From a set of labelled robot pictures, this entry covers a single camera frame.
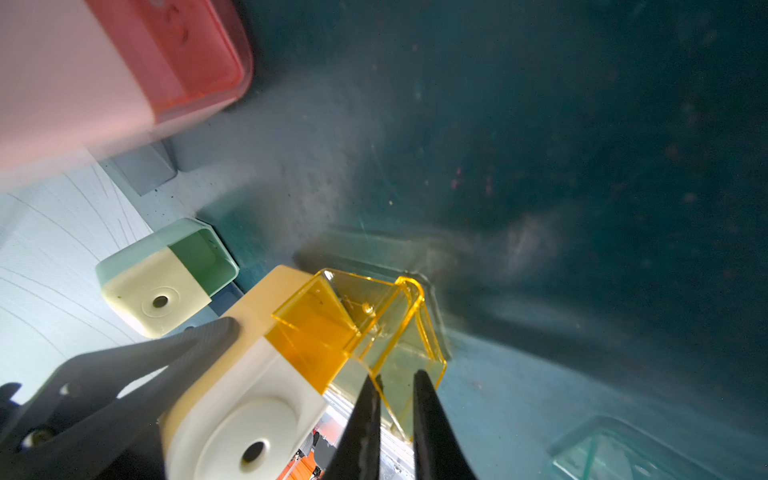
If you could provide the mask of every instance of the orange transparent block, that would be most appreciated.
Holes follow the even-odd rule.
[[[365,378],[380,377],[382,422],[412,437],[413,375],[424,369],[437,387],[446,365],[418,282],[321,270],[273,316],[267,339],[319,392],[354,403]]]

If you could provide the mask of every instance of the transparent orange plastic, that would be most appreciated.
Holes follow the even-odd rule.
[[[273,317],[267,339],[318,391],[354,403],[365,377],[379,377],[382,422],[411,439],[413,374],[425,370],[437,387],[446,367],[416,280],[321,270]]]

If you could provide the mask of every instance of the dark teal surface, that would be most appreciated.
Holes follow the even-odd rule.
[[[129,197],[211,223],[244,290],[332,225],[442,242],[479,478],[596,415],[768,478],[766,5],[243,2],[254,86]]]

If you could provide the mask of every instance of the screw hole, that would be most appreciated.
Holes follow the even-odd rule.
[[[163,308],[168,304],[168,297],[165,295],[160,295],[156,297],[154,300],[152,300],[152,306],[154,308]]]
[[[243,464],[248,465],[250,463],[255,462],[263,451],[264,451],[264,442],[256,442],[251,444],[251,446],[245,449],[245,452],[243,452],[243,458],[242,458]]]
[[[65,383],[59,390],[61,396],[76,397],[80,395],[80,387],[76,383]]]
[[[22,439],[22,450],[33,449],[53,438],[53,432],[50,429],[32,430]]]

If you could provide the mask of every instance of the hole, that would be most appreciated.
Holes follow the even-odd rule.
[[[243,464],[248,465],[250,463],[255,462],[259,455],[261,455],[261,452],[264,451],[264,442],[256,442],[251,444],[250,447],[245,449],[245,452],[243,452]]]
[[[125,387],[124,387],[124,388],[123,388],[123,389],[120,391],[120,393],[118,393],[118,398],[119,398],[119,399],[121,399],[121,398],[123,398],[124,396],[126,396],[127,394],[129,394],[129,393],[133,392],[135,389],[139,388],[139,387],[140,387],[140,386],[142,386],[143,384],[145,384],[145,383],[149,382],[149,381],[150,381],[150,380],[152,380],[154,377],[156,377],[157,375],[159,375],[159,374],[160,374],[160,372],[162,372],[162,371],[163,371],[163,370],[165,370],[166,368],[167,368],[167,366],[164,366],[163,368],[161,368],[161,369],[157,369],[157,370],[155,370],[155,371],[154,371],[154,372],[152,372],[152,373],[148,373],[147,375],[145,375],[145,376],[143,376],[143,377],[141,377],[141,378],[135,379],[133,382],[131,382],[131,383],[127,384],[127,385],[126,385],[126,386],[125,386]]]
[[[33,449],[53,438],[53,432],[50,429],[32,430],[22,439],[22,450]]]
[[[168,297],[165,295],[160,295],[156,297],[154,300],[152,300],[152,306],[154,308],[163,308],[168,304]]]
[[[61,396],[76,397],[80,395],[80,387],[76,383],[65,383],[59,390]]]

